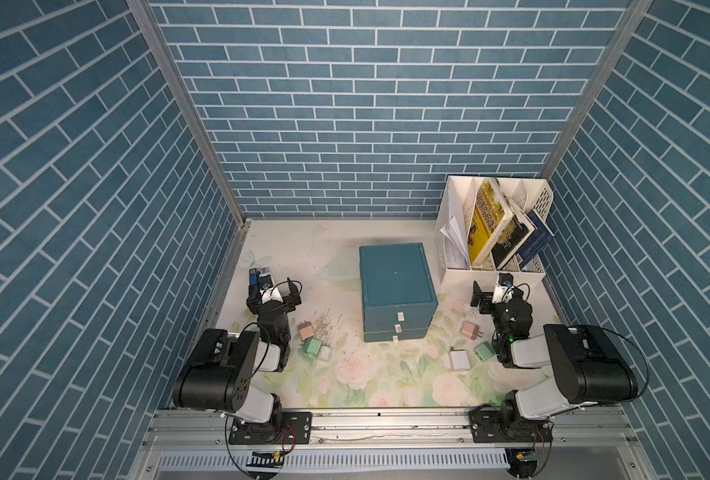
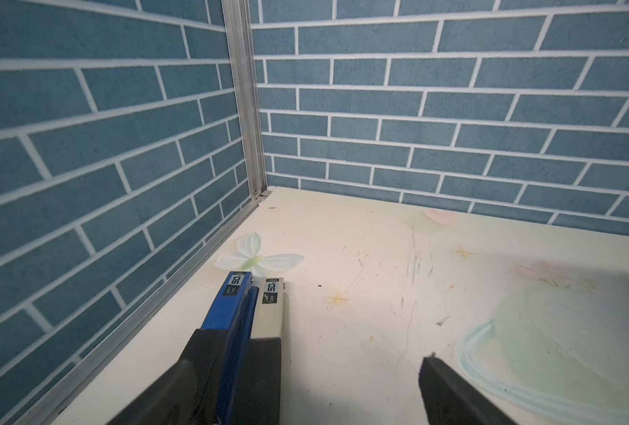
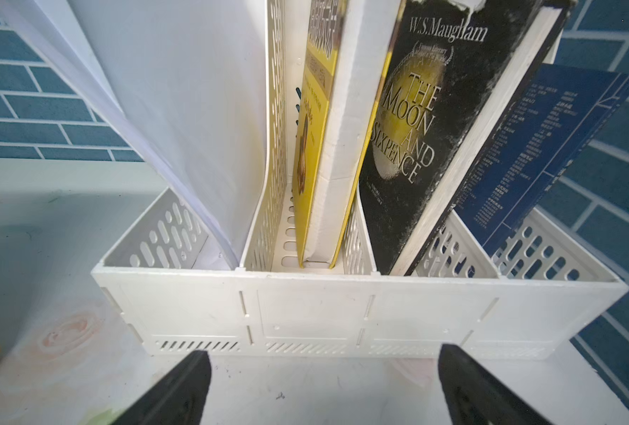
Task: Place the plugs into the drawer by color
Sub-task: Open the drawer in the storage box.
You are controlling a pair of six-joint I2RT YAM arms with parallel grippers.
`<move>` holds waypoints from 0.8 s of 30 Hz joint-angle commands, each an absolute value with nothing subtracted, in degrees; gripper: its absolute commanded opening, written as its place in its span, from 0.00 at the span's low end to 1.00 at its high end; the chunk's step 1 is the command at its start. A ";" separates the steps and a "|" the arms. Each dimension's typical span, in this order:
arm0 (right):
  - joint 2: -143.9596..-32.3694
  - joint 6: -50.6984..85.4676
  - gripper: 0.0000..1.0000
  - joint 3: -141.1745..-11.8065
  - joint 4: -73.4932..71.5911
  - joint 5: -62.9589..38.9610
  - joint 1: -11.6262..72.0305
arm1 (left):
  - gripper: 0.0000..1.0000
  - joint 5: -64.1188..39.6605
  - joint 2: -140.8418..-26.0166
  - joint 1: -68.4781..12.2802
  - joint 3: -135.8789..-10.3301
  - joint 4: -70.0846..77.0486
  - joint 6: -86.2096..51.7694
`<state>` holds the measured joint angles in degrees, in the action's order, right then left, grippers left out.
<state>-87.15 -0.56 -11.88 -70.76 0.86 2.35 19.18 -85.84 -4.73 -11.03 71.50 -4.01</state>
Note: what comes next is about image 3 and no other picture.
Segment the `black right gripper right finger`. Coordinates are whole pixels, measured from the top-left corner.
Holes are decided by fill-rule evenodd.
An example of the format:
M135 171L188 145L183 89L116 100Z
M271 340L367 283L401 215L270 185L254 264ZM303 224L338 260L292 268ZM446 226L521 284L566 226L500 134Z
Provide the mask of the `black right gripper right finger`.
M440 348L438 377L454 424L550 425L458 345Z

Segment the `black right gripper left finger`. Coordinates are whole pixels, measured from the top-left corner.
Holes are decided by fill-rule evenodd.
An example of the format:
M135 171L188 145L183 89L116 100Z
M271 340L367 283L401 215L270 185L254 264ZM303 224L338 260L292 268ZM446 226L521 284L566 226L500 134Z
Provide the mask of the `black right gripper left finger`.
M205 351L193 351L172 368L113 424L201 423L212 379Z

